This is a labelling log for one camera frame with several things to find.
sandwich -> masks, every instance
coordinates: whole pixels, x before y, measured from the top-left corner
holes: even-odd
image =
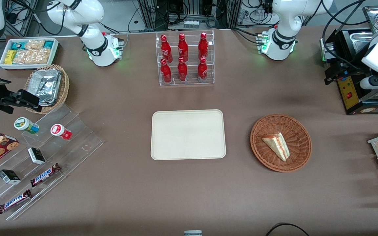
[[[287,161],[287,158],[290,156],[290,151],[288,150],[287,143],[281,132],[277,134],[268,134],[264,136],[262,140],[282,161]]]

table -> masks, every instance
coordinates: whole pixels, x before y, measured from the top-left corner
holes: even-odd
[[[105,143],[17,220],[0,217],[0,235],[257,236],[279,222],[310,235],[378,235],[378,163],[366,142],[378,136],[378,115],[345,115],[336,85],[323,81],[321,31],[304,27],[294,52],[272,61],[233,31],[215,30],[216,84],[188,88],[159,86],[155,33],[132,34],[123,60],[106,68],[78,37],[58,38],[66,103]],[[11,90],[29,74],[0,71]],[[224,113],[224,158],[150,157],[153,113],[183,109]],[[311,136],[312,157],[296,172],[271,171],[251,151],[253,124],[271,113],[293,116]],[[19,136],[19,116],[40,117],[2,113],[0,132]],[[302,235],[289,226],[272,235],[283,233]]]

red bottle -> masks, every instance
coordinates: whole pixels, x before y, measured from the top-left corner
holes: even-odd
[[[199,60],[201,60],[202,57],[207,58],[208,56],[208,42],[207,42],[207,33],[202,32],[201,33],[201,41],[199,41],[198,44],[198,51],[199,51]]]
[[[188,75],[188,66],[186,65],[185,59],[183,57],[179,58],[179,65],[177,66],[177,70],[179,71],[180,81],[186,82]]]
[[[170,67],[167,65],[167,61],[162,58],[161,59],[161,75],[163,77],[164,83],[169,84],[171,83],[171,70]]]
[[[198,81],[204,83],[207,79],[208,66],[205,64],[206,59],[202,57],[200,59],[200,64],[198,65]]]
[[[171,47],[167,42],[167,37],[164,34],[161,36],[161,53],[167,63],[171,63],[173,61],[173,56],[171,55]]]
[[[177,48],[179,49],[179,57],[183,57],[183,59],[186,61],[189,60],[189,50],[188,50],[188,43],[185,40],[185,34],[180,33],[179,34],[179,45],[177,45]]]

wicker basket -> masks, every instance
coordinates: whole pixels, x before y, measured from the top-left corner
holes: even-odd
[[[57,69],[57,70],[60,70],[62,72],[62,78],[61,78],[61,83],[60,83],[60,86],[59,86],[57,101],[56,101],[55,105],[53,105],[51,107],[42,107],[41,112],[36,112],[32,109],[27,108],[27,110],[29,112],[38,113],[38,114],[42,114],[42,115],[48,114],[55,107],[64,103],[65,100],[66,100],[66,97],[68,96],[69,78],[68,78],[68,75],[66,74],[65,70],[63,70],[63,68],[58,66],[58,65],[45,66],[45,67],[41,67],[37,70],[49,70],[49,69]],[[27,88],[29,87],[29,82],[30,82],[31,77],[32,77],[32,75],[29,76],[29,79],[27,80],[26,85],[24,86],[25,90],[27,90]]]
[[[267,134],[281,132],[290,151],[287,161],[282,161],[262,140]],[[271,170],[292,172],[303,167],[312,154],[312,141],[306,128],[296,119],[271,114],[259,119],[250,133],[250,145],[255,156]]]

black machine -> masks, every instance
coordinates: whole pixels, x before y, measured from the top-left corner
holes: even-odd
[[[39,106],[39,98],[35,95],[27,92],[24,89],[18,90],[16,93],[11,92],[5,86],[11,83],[11,81],[0,78],[0,110],[8,114],[12,114],[16,107],[26,107],[41,112],[42,107]]]

